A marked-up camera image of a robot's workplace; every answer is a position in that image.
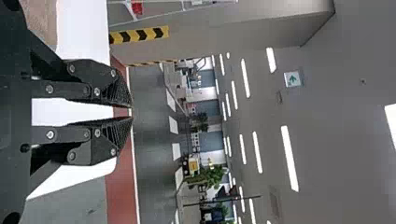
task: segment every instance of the floor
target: floor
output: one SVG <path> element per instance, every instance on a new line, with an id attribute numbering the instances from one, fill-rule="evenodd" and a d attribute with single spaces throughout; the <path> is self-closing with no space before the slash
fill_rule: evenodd
<path id="1" fill-rule="evenodd" d="M 189 151 L 188 122 L 178 105 L 176 111 L 168 105 L 158 65 L 130 68 L 130 76 L 140 220 L 145 224 L 171 223 L 177 209 L 175 172 L 179 167 L 172 144 L 179 143 L 181 155 Z M 174 125 L 169 117 L 177 122 L 177 132 L 171 132 Z"/>

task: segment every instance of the white wall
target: white wall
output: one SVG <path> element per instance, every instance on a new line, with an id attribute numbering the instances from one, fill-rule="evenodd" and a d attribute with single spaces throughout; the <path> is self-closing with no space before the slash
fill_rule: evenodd
<path id="1" fill-rule="evenodd" d="M 194 103 L 199 101 L 216 100 L 218 94 L 216 93 L 216 87 L 206 87 L 201 89 L 194 89 L 192 97 L 187 97 L 188 103 Z"/>
<path id="2" fill-rule="evenodd" d="M 201 163 L 203 166 L 209 165 L 209 162 L 208 162 L 209 158 L 214 165 L 226 163 L 225 154 L 224 154 L 223 149 L 216 150 L 216 151 L 210 151 L 210 152 L 202 152 L 202 153 L 200 153 L 200 156 L 201 156 Z"/>

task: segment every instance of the grey wall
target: grey wall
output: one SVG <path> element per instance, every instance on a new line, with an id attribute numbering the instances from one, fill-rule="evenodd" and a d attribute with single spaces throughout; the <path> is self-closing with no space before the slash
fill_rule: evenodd
<path id="1" fill-rule="evenodd" d="M 201 76 L 201 88 L 216 86 L 215 71 L 213 69 L 200 71 L 198 72 L 198 75 Z"/>
<path id="2" fill-rule="evenodd" d="M 112 45 L 112 52 L 124 64 L 163 59 L 199 58 L 233 49 L 291 47 L 305 43 L 332 15 L 331 12 L 289 18 L 227 23 L 173 32 L 169 38 L 133 44 Z"/>
<path id="3" fill-rule="evenodd" d="M 107 224 L 105 178 L 26 202 L 21 224 Z"/>
<path id="4" fill-rule="evenodd" d="M 232 49 L 299 46 L 332 11 L 332 0 L 247 0 L 222 4 L 110 27 L 110 31 L 170 27 L 170 38 L 117 45 L 112 49 L 118 59 L 130 64 L 198 58 Z"/>
<path id="5" fill-rule="evenodd" d="M 337 14 L 302 48 L 277 49 L 270 74 L 265 51 L 232 52 L 227 75 L 217 75 L 220 99 L 233 78 L 239 110 L 224 125 L 232 139 L 232 172 L 255 201 L 257 223 L 273 219 L 268 186 L 280 190 L 284 224 L 395 223 L 396 152 L 384 105 L 396 103 L 396 20 L 392 0 L 336 0 Z M 240 59 L 247 62 L 246 99 Z M 286 90 L 283 72 L 301 68 L 305 86 Z M 276 102 L 281 91 L 284 103 Z M 280 126 L 287 124 L 300 192 L 290 189 Z M 263 174 L 256 168 L 256 131 Z M 245 139 L 241 164 L 238 134 Z M 238 213 L 250 222 L 249 208 Z"/>
<path id="6" fill-rule="evenodd" d="M 223 149 L 222 132 L 200 133 L 201 152 Z"/>
<path id="7" fill-rule="evenodd" d="M 196 104 L 197 113 L 206 113 L 208 117 L 219 116 L 220 108 L 218 100 L 201 101 Z"/>

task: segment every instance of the potted plant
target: potted plant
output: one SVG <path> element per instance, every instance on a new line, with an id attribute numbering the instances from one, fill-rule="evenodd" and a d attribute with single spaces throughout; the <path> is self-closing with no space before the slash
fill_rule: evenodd
<path id="1" fill-rule="evenodd" d="M 206 187 L 208 189 L 212 187 L 218 189 L 224 174 L 225 172 L 222 169 L 221 165 L 214 165 L 213 169 L 210 168 L 201 169 L 200 174 L 194 177 L 188 177 L 185 179 L 185 181 L 189 185 L 206 184 Z"/>

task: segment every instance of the warning tape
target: warning tape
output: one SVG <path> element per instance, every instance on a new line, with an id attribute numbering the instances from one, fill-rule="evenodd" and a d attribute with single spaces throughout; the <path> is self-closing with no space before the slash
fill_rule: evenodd
<path id="1" fill-rule="evenodd" d="M 154 65 L 158 63 L 177 63 L 178 60 L 161 60 L 161 61 L 153 61 L 153 62 L 146 62 L 146 63 L 132 63 L 129 64 L 128 66 L 130 67 L 142 67 L 142 66 L 148 66 L 148 65 Z"/>
<path id="2" fill-rule="evenodd" d="M 140 30 L 128 30 L 110 32 L 108 39 L 110 44 L 140 42 L 146 40 L 163 39 L 169 37 L 169 26 L 158 26 Z"/>

